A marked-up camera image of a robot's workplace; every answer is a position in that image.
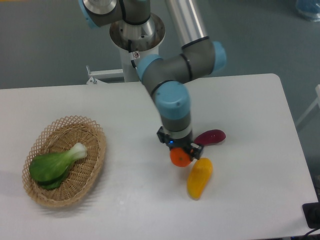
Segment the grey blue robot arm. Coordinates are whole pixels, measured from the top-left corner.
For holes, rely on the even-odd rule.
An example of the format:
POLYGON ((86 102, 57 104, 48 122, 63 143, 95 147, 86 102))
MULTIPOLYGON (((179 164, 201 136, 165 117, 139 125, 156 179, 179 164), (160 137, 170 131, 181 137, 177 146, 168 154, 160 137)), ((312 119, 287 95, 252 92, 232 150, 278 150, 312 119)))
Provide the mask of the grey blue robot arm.
POLYGON ((122 66, 128 82, 141 82, 161 118, 161 143, 180 148, 190 160, 199 159, 204 146, 193 140, 191 99, 185 86, 223 68, 227 57, 218 41, 211 41, 197 2, 168 0, 166 6, 178 34, 181 54, 163 59, 152 50, 165 36, 162 20, 148 0, 81 0, 79 7, 92 28, 109 26, 113 43, 129 55, 122 66))

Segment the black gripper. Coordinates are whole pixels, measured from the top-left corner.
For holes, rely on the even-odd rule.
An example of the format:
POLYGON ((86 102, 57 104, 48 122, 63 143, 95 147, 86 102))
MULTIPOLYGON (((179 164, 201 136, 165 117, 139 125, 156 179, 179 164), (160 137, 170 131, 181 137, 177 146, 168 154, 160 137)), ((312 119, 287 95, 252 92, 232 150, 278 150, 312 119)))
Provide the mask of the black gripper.
POLYGON ((199 160, 204 151, 204 145, 193 142, 193 131, 183 137, 175 136, 175 132, 164 132, 161 126, 157 131, 157 137, 162 144, 166 144, 170 149, 182 148, 187 150, 190 160, 199 160))

